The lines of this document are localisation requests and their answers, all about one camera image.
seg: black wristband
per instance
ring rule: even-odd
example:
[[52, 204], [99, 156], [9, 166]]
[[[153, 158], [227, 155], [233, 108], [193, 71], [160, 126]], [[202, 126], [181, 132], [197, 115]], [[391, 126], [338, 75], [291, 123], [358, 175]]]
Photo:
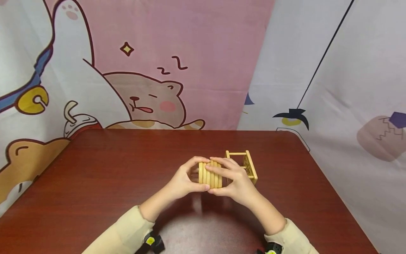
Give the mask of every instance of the black wristband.
[[153, 231], [151, 231], [144, 237], [144, 243], [149, 245], [151, 247], [151, 250], [155, 254], [159, 254], [165, 250], [165, 245], [162, 241], [162, 237], [160, 235], [155, 235]]
[[265, 252], [257, 250], [257, 254], [282, 254], [282, 246], [277, 243], [268, 243]]

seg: sleeve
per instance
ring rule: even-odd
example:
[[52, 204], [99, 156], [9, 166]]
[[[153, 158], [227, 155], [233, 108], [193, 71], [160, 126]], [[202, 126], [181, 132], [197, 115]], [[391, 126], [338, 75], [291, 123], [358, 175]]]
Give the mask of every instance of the sleeve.
[[138, 206], [122, 215], [104, 231], [82, 254], [134, 254], [152, 231], [154, 223], [145, 220]]
[[319, 254], [302, 231], [290, 219], [286, 221], [281, 232], [265, 235], [266, 241], [280, 244], [283, 248], [282, 254]]

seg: brown table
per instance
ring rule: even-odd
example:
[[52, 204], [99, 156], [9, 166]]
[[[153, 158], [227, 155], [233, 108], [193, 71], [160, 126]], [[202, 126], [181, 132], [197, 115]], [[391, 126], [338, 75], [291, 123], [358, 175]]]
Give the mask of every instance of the brown table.
[[[189, 158], [225, 150], [250, 151], [258, 190], [320, 253], [376, 253], [290, 132], [102, 129], [81, 133], [0, 218], [0, 253], [81, 253]], [[255, 253], [264, 244], [250, 211], [208, 193], [176, 202], [156, 228], [168, 254]]]

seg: collar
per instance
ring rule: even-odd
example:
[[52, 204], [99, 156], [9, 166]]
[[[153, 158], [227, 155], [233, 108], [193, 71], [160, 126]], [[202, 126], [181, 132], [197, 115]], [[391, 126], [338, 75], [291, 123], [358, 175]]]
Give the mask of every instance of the collar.
[[34, 74], [30, 81], [19, 89], [0, 97], [0, 113], [14, 106], [17, 99], [24, 94], [27, 90], [41, 84], [41, 75], [45, 66], [49, 62], [52, 55], [52, 48], [45, 49], [38, 57], [37, 62], [34, 64]]

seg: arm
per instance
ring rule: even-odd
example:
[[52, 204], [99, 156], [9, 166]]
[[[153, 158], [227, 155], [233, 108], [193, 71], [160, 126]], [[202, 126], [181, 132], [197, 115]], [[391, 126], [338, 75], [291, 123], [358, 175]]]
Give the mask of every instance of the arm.
[[152, 231], [159, 214], [170, 203], [190, 192], [209, 189], [207, 185], [190, 180], [191, 169], [199, 162], [208, 161], [203, 157], [193, 157], [183, 164], [165, 187], [121, 216], [82, 254], [134, 254], [144, 243], [145, 236]]
[[211, 159], [226, 168], [206, 166], [206, 169], [233, 182], [223, 188], [210, 189], [209, 193], [231, 197], [250, 209], [263, 226], [267, 242], [280, 244], [283, 254], [318, 254], [296, 225], [283, 217], [271, 202], [257, 191], [245, 170], [234, 160], [216, 157]]
[[291, 220], [284, 218], [259, 192], [248, 208], [265, 229], [266, 241], [283, 246], [283, 254], [318, 254], [302, 231]]

